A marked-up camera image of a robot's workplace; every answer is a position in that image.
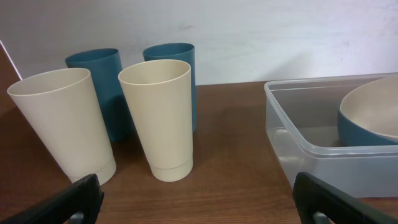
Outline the blue bowl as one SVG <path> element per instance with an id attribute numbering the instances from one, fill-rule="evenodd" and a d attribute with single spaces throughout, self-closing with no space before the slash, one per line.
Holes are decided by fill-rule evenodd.
<path id="1" fill-rule="evenodd" d="M 397 141 L 384 138 L 354 124 L 341 110 L 338 110 L 338 135 L 344 146 L 397 145 Z"/>

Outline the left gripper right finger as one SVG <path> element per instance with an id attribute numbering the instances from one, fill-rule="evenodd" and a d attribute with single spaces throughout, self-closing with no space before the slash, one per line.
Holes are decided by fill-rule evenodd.
<path id="1" fill-rule="evenodd" d="M 397 224 L 382 213 L 308 172 L 295 178 L 293 198 L 300 221 L 316 223 Z"/>

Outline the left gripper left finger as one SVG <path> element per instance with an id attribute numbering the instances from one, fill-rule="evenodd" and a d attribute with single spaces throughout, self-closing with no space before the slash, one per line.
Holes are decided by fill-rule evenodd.
<path id="1" fill-rule="evenodd" d="M 52 197 L 13 215 L 3 223 L 64 223 L 81 213 L 82 223 L 95 223 L 100 213 L 104 192 L 96 174 L 89 174 Z"/>

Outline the cream bowl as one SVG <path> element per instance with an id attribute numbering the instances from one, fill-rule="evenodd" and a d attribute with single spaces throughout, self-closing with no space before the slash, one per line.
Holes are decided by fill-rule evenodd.
<path id="1" fill-rule="evenodd" d="M 342 99 L 339 110 L 354 124 L 397 141 L 397 78 L 357 87 Z"/>

